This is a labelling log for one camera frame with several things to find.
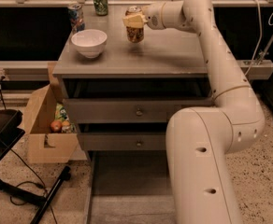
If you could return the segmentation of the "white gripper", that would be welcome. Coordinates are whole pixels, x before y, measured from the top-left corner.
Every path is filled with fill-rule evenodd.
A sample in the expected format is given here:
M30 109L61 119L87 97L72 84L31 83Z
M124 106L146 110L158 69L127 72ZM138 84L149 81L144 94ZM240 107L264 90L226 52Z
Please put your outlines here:
M147 25L152 30L163 30L165 27L162 21L162 9L163 3L154 3L151 5L146 5L142 8L142 14L131 14L122 18L123 24L126 27L131 28L143 28Z

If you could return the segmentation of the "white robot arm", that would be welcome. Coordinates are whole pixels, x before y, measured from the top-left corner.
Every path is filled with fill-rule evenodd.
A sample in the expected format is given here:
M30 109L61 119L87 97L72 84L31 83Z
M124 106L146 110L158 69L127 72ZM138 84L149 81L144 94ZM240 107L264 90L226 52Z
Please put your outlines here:
M176 112L165 134L177 224L243 224L225 156L250 147L265 116L250 82L219 31L211 0L161 2L127 15L128 28L197 34L212 107Z

